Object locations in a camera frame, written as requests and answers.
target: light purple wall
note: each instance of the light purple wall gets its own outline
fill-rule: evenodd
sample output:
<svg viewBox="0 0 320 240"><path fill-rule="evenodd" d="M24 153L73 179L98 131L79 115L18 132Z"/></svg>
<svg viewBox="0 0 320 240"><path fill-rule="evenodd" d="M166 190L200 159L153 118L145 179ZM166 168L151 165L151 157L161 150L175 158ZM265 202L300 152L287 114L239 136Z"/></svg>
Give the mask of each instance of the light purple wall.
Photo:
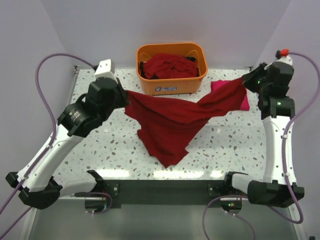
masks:
<svg viewBox="0 0 320 240"><path fill-rule="evenodd" d="M312 57L320 65L320 1L292 0L283 18L266 45L258 62L274 60L276 50L289 48ZM312 97L317 86L313 67L293 56L294 77L288 95L300 110ZM293 164L297 183L305 187L301 200L304 226L309 235L320 238L320 97L295 122L293 131Z"/></svg>
<svg viewBox="0 0 320 240"><path fill-rule="evenodd" d="M48 54L64 52L40 0L0 1L0 205L12 192L5 181L22 169L51 132L49 116L38 96L34 75ZM55 116L64 109L73 80L69 59L53 59L40 74L40 85ZM0 216L0 234L26 209L18 196ZM23 221L7 235L17 240Z"/></svg>
<svg viewBox="0 0 320 240"><path fill-rule="evenodd" d="M134 67L149 43L197 42L210 67L253 66L291 0L41 0L65 49Z"/></svg>

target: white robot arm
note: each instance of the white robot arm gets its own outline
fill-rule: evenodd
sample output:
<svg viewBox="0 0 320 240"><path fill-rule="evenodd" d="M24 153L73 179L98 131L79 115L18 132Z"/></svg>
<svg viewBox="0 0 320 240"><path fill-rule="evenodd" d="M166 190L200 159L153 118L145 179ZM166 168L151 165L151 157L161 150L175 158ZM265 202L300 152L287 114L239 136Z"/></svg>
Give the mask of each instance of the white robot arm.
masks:
<svg viewBox="0 0 320 240"><path fill-rule="evenodd" d="M247 174L229 172L225 177L227 189L240 190L247 194L252 204L286 208L293 204L285 176L298 200L304 197L303 187L297 186L292 162L292 127L285 134L285 128L295 115L295 103L286 96L293 76L293 61L287 51L278 51L275 62L261 64L254 71L242 76L243 85L258 93L258 107L266 135L266 166L262 179L253 179ZM282 140L286 138L286 168L284 173Z"/></svg>
<svg viewBox="0 0 320 240"><path fill-rule="evenodd" d="M89 85L88 93L79 97L76 103L68 105L57 121L57 135L50 148L29 176L24 175L51 137L31 162L19 172L10 172L7 182L15 188L24 180L19 197L25 205L45 209L62 196L76 193L99 192L104 181L94 170L90 170L72 182L56 182L52 177L68 153L85 138L90 131L98 128L108 119L112 111L129 104L128 94L114 76L111 60L101 61L95 71L96 81ZM287 97L288 85L293 75L292 59L279 55L278 60L242 76L243 85L258 93L258 107L261 110L266 134L266 168L263 179L253 179L247 174L229 172L219 189L220 193L242 191L252 204L274 207L288 207L293 203L288 191L282 162L282 137L286 137L286 159L289 181L297 199L304 196L304 188L297 187L292 165L292 129L284 136L284 129L295 114L294 101Z"/></svg>
<svg viewBox="0 0 320 240"><path fill-rule="evenodd" d="M6 176L7 182L13 188L23 181L19 189L19 198L25 205L45 209L60 197L91 192L98 184L97 174L94 171L88 171L79 179L67 183L57 182L53 174L70 151L93 129L101 126L114 109L129 104L128 95L115 77L114 71L115 66L110 59L101 61L95 69L96 81L89 85L86 94L68 105L59 116L52 146L28 177L24 177L26 171L49 145L52 134L27 166L19 172L10 172Z"/></svg>

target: orange plastic bin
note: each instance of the orange plastic bin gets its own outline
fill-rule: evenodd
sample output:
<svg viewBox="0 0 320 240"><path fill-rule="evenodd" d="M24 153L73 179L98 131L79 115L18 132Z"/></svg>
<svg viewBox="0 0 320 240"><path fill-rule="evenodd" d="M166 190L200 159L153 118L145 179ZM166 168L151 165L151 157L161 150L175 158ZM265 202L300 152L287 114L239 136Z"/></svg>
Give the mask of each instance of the orange plastic bin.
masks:
<svg viewBox="0 0 320 240"><path fill-rule="evenodd" d="M198 77L174 79L145 79L140 74L140 62L148 61L158 54L176 54L196 58ZM147 95L189 94L195 93L208 72L207 61L201 46L192 42L148 44L140 47L136 53L136 73L140 78L142 90Z"/></svg>

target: purple cable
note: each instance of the purple cable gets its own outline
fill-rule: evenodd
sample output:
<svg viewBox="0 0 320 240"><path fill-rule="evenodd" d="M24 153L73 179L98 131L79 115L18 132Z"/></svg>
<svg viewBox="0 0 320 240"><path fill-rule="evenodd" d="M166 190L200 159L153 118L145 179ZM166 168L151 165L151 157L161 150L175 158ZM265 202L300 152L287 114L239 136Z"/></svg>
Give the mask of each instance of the purple cable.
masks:
<svg viewBox="0 0 320 240"><path fill-rule="evenodd" d="M292 125L292 123L301 115L303 114L316 100L316 98L319 96L319 93L320 93L320 70L319 70L319 67L318 65L315 63L315 61L313 61L310 57L304 55L304 54L301 54L301 53L297 53L297 52L289 52L290 55L296 55L296 56L300 56L306 60L308 60L314 67L315 71L316 71L316 74L317 74L317 77L318 77L318 85L317 85L317 88L316 88L316 91L312 97L312 99L307 103L307 105L305 105L289 122L288 124L286 125L285 129L284 129L284 135L287 135L288 134L288 131L289 131L289 128L290 126ZM284 173L287 173L288 172L288 169L287 169L287 159L286 159L286 141L287 139L285 137L282 138L282 150L281 150L281 153L282 153L282 165L283 165L283 172ZM299 212L299 215L300 215L300 219L299 220L293 220L293 219L290 219L288 218L287 216L285 216L283 213L279 212L277 209L275 209L274 207L270 207L270 209L272 211L274 211L275 213L279 214L281 217L283 217L284 219L288 220L289 222L291 223L294 223L294 224L301 224L303 221L304 221L304 215L303 215L303 212L302 212L302 209L300 207L300 204L298 203L298 200L294 194L294 191L292 190L291 188L291 184L290 184L290 181L289 181L289 178L288 176L284 176L284 179L285 179L285 182L288 186L288 189L289 189L289 192L290 192L290 195L294 201L294 204L296 205L296 208Z"/></svg>
<svg viewBox="0 0 320 240"><path fill-rule="evenodd" d="M44 59L41 60L41 62L38 64L36 70L35 70L35 85L36 85L36 89L41 97L41 100L43 102L43 104L45 105L45 108L46 110L48 111L49 115L50 115L50 119L51 119L51 122L52 122L52 137L48 143L49 146L52 146L55 138L56 138L56 135L57 135L57 126L56 126L56 120L55 120L55 116L54 114L52 113L48 103L47 103L47 100L44 96L44 94L42 93L42 90L40 88L40 84L39 84L39 72L40 72L40 67L42 66L42 64L52 58L52 57L55 57L55 56L66 56L66 57L71 57L71 58L74 58L74 59L77 59L87 65L89 65L90 67L94 67L91 63L87 62L86 60L80 58L80 57L77 57L77 56L74 56L72 54L68 54L68 53L54 53L54 54L51 54L51 55L48 55L46 56ZM47 151L49 150L48 147L46 147L40 154L39 156L34 160L34 162L30 165L30 167L28 168L28 170L25 172L25 174L23 175L24 178L27 178L28 175L30 174L30 172L32 171L32 169L37 165L37 163L41 160L41 158L47 153ZM0 215L2 214L2 212L5 210L5 208L7 207L7 205L9 204L9 202L11 201L11 199L14 197L14 195L17 193L17 191L19 190L19 188L22 186L22 184L24 183L24 179L22 179L18 185L14 188L13 192L11 193L11 195L8 197L8 199L4 202L4 204L1 206L0 208Z"/></svg>
<svg viewBox="0 0 320 240"><path fill-rule="evenodd" d="M103 213L107 212L111 208L111 206L112 206L112 197L108 193L105 193L105 192L87 192L87 194L89 194L89 195L105 195L106 197L108 197L110 199L110 204L109 204L109 206L107 208L105 208L102 211L93 212L92 214L103 214Z"/></svg>
<svg viewBox="0 0 320 240"><path fill-rule="evenodd" d="M27 210L25 210L20 217L18 217L13 223L12 225L0 236L0 240L3 239L8 232L10 232L10 230L17 224L17 222L20 221L20 219L22 219L24 217L24 215L27 214L27 212L29 212L32 209L32 207L28 207Z"/></svg>
<svg viewBox="0 0 320 240"><path fill-rule="evenodd" d="M209 235L206 231L206 225L205 225L205 218L206 218L206 213L209 209L209 207L211 206L211 204L213 204L214 202L220 200L220 199L224 199L224 198L240 198L240 199L247 199L246 196L240 196L240 195L225 195L225 196L218 196L216 197L215 199L211 200L208 205L205 207L204 209L204 212L203 212L203 215L202 215L202 228L203 228L203 232L204 232L204 235L206 237L207 240L210 240L209 238ZM256 236L256 232L254 230L254 227L250 224L250 222L248 222L245 218L243 218L242 216L238 216L237 214L235 215L235 217L237 217L238 219L241 219L242 221L244 221L246 224L249 225L249 227L251 228L252 230L252 233L253 233L253 240L257 240L257 236Z"/></svg>

